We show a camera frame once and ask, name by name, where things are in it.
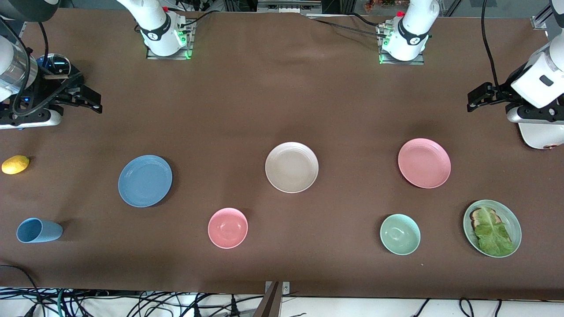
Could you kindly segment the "green bowl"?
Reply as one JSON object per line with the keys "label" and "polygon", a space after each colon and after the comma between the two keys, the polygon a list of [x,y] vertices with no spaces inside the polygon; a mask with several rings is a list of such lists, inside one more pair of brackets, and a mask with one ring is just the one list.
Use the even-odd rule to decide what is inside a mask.
{"label": "green bowl", "polygon": [[411,217],[404,214],[389,215],[379,229],[383,246],[395,255],[414,253],[421,243],[420,229]]}

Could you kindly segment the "yellow lemon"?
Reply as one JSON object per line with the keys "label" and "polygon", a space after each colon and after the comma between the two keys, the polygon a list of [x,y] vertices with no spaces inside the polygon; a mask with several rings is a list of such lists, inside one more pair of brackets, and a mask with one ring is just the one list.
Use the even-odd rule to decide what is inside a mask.
{"label": "yellow lemon", "polygon": [[30,159],[28,157],[17,155],[5,160],[1,165],[1,170],[4,174],[14,175],[26,170],[29,165]]}

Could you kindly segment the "dark blue saucepan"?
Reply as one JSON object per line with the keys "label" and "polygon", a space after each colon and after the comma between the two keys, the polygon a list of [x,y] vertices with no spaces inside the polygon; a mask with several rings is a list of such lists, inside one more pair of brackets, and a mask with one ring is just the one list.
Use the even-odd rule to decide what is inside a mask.
{"label": "dark blue saucepan", "polygon": [[69,59],[57,53],[41,56],[37,64],[42,67],[45,80],[66,80],[72,72],[72,64]]}

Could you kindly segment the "pink plate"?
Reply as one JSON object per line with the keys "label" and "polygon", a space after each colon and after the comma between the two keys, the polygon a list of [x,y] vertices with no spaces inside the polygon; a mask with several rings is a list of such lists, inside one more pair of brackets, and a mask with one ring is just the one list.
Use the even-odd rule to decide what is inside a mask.
{"label": "pink plate", "polygon": [[407,141],[397,155],[401,175],[412,185],[432,189],[443,185],[451,174],[451,160],[437,142],[426,138]]}

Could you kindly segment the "green plate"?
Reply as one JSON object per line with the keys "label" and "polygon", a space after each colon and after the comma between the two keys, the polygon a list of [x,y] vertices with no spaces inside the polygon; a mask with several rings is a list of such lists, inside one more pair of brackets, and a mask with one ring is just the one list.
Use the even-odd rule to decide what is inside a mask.
{"label": "green plate", "polygon": [[495,200],[478,200],[471,203],[471,205],[468,206],[463,216],[463,231],[465,233],[465,236],[467,237],[467,240],[469,241],[469,243],[471,243],[471,245],[476,250],[478,250],[480,253],[484,255],[487,255],[483,251],[480,251],[478,249],[477,237],[474,235],[474,230],[473,227],[471,226],[471,219],[470,219],[471,212],[477,209],[478,207],[483,207],[483,206],[491,207],[492,209],[496,210],[496,213],[499,215],[501,220],[505,223],[506,231],[508,231],[511,240],[513,241],[514,246],[516,247],[516,250],[512,253],[514,254],[519,249],[520,243],[522,241],[522,229],[520,228],[520,223],[516,218],[516,215],[514,215],[514,213],[508,207]]}

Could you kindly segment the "aluminium frame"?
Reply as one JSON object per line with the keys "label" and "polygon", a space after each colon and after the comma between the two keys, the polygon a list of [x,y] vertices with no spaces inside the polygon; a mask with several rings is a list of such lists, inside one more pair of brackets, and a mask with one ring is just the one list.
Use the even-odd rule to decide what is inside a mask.
{"label": "aluminium frame", "polygon": [[259,13],[322,14],[321,0],[257,0]]}

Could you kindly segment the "blue plate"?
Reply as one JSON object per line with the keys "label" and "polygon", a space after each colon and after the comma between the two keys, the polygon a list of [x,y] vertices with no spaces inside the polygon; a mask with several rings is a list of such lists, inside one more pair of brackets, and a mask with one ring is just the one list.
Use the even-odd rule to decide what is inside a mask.
{"label": "blue plate", "polygon": [[136,157],[122,169],[118,192],[129,206],[150,207],[167,196],[172,182],[172,169],[165,159],[144,155]]}

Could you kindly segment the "pink bowl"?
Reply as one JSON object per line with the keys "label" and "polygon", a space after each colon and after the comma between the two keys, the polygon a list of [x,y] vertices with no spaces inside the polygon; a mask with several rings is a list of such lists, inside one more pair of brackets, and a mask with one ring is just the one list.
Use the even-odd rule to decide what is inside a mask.
{"label": "pink bowl", "polygon": [[219,248],[239,246],[248,233],[248,220],[242,211],[226,207],[216,211],[208,223],[210,241]]}

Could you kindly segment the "toasted bread slice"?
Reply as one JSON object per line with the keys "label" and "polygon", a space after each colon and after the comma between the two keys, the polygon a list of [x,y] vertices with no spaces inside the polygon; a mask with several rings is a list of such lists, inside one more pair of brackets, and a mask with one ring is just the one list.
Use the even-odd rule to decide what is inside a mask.
{"label": "toasted bread slice", "polygon": [[496,213],[496,210],[486,206],[478,207],[477,209],[472,211],[470,219],[473,230],[476,230],[478,225],[482,224],[495,225],[502,223],[502,220]]}

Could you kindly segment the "white toaster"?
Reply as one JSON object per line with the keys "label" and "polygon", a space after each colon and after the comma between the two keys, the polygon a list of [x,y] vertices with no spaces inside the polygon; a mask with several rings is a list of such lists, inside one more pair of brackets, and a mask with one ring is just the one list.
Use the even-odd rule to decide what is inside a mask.
{"label": "white toaster", "polygon": [[564,125],[519,123],[518,127],[524,143],[536,150],[564,144]]}

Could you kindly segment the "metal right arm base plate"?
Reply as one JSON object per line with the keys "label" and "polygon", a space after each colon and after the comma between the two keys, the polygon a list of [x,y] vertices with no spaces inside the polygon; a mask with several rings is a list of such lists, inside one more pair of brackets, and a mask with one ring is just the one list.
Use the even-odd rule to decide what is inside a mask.
{"label": "metal right arm base plate", "polygon": [[180,45],[179,50],[174,54],[159,56],[147,48],[145,58],[149,60],[190,60],[195,44],[196,27],[197,24],[193,24],[174,31],[175,41]]}

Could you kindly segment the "brown post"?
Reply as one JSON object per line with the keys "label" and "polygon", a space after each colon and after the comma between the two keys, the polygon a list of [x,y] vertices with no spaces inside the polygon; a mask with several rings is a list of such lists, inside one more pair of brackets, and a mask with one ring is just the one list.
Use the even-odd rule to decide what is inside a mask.
{"label": "brown post", "polygon": [[270,283],[252,317],[279,317],[283,291],[283,282]]}

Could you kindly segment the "brown table cover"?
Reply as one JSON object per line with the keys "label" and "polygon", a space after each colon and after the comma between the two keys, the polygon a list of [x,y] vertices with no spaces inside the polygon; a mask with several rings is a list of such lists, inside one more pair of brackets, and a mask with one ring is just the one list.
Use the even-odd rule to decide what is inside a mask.
{"label": "brown table cover", "polygon": [[[372,37],[299,14],[213,13],[191,60],[147,60],[127,11],[60,9],[45,23],[101,94],[103,113],[66,107],[51,128],[0,132],[0,285],[264,293],[288,281],[298,296],[564,299],[564,147],[532,150],[504,106],[467,112],[467,93],[491,78],[478,18],[441,18],[423,66],[379,64]],[[451,174],[424,189],[401,175],[407,141],[431,139]],[[270,151],[310,147],[314,184],[284,193],[265,174]],[[150,207],[121,199],[127,163],[155,155],[171,166],[167,196]],[[463,231],[478,200],[508,207],[522,241],[488,257]],[[245,240],[216,247],[208,223],[242,211]],[[405,256],[379,238],[404,214],[421,232]],[[21,243],[22,221],[63,227]]]}

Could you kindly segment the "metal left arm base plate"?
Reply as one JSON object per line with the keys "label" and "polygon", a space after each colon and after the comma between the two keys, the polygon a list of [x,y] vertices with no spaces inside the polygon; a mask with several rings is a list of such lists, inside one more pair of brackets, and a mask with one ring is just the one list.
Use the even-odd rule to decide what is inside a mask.
{"label": "metal left arm base plate", "polygon": [[386,20],[375,30],[378,39],[378,54],[380,64],[394,64],[406,66],[423,66],[423,50],[429,40],[428,33],[413,35],[402,34],[399,20]]}

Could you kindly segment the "glass saucepan lid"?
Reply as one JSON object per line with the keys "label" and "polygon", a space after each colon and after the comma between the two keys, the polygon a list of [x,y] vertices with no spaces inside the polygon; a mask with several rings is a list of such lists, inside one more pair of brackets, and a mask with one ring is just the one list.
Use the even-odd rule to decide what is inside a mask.
{"label": "glass saucepan lid", "polygon": [[41,63],[41,66],[54,75],[69,75],[72,70],[72,64],[69,59],[57,53],[41,56],[38,63]]}

